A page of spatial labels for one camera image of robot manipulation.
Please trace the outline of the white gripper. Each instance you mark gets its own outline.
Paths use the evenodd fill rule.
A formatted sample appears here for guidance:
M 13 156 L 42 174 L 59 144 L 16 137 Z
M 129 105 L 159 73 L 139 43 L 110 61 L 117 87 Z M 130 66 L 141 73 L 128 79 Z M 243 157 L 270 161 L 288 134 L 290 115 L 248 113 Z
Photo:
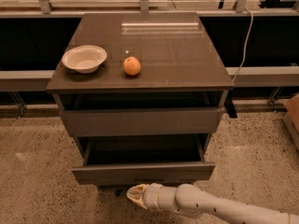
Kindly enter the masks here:
M 176 212 L 176 188 L 166 187 L 161 184 L 139 184 L 127 190 L 128 199 L 143 209 L 150 211 Z

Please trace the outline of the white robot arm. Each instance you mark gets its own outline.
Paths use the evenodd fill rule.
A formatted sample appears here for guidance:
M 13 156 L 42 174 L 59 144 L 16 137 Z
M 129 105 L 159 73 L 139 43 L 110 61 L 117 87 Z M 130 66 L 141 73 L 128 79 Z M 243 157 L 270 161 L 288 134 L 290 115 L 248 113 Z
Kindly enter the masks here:
M 150 211 L 169 211 L 192 218 L 205 213 L 229 224 L 299 224 L 297 215 L 223 199 L 190 184 L 177 188 L 141 184 L 128 189 L 127 198 Z

